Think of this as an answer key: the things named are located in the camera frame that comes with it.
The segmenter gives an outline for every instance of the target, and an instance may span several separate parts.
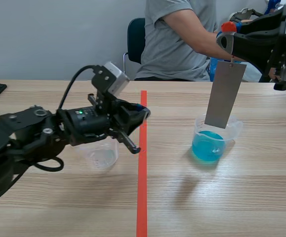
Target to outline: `white wall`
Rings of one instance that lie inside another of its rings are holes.
[[[218,21],[264,0],[217,0]],[[145,0],[0,0],[0,79],[70,79],[82,66],[122,68],[129,22]],[[137,65],[129,63],[133,77]]]

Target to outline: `wooden table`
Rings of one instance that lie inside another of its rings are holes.
[[[0,114],[30,105],[54,111],[67,81],[0,80]],[[243,83],[233,114],[245,123],[217,166],[190,156],[194,120],[211,83],[132,82],[121,98],[148,91],[149,237],[286,237],[286,91]],[[73,86],[65,108],[89,105],[89,81]],[[132,135],[138,144],[138,131]],[[0,237],[134,237],[137,164],[121,145],[112,169],[87,166],[73,148],[65,168],[30,168],[0,199]]]

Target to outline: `plastic measuring cup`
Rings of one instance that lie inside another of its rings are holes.
[[[90,165],[100,169],[112,166],[119,157],[119,143],[111,137],[98,142],[82,144],[75,149]]]
[[[243,122],[237,121],[235,116],[230,116],[225,129],[206,125],[206,114],[196,119],[192,151],[201,160],[219,160],[230,141],[235,140],[243,127]]]

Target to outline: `robotic arm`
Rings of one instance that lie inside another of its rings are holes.
[[[97,95],[89,94],[92,106],[63,110],[61,107],[77,76],[93,69],[93,86]],[[56,114],[39,105],[0,116],[0,196],[2,196],[28,169],[56,172],[64,162],[56,157],[68,144],[77,146],[105,139],[107,136],[124,143],[133,154],[140,148],[128,137],[150,115],[139,105],[117,99],[129,83],[128,77],[112,63],[105,66],[86,66],[79,70],[68,86]],[[59,167],[51,168],[40,162],[53,159]]]
[[[281,79],[275,90],[286,90],[286,5],[254,21],[239,23],[236,32],[223,32],[217,43],[228,53],[253,64],[269,82],[271,68]]]

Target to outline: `chair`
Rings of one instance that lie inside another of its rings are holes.
[[[123,55],[123,71],[126,73],[125,58],[141,64],[141,55],[145,48],[145,18],[136,18],[127,29],[127,53]]]

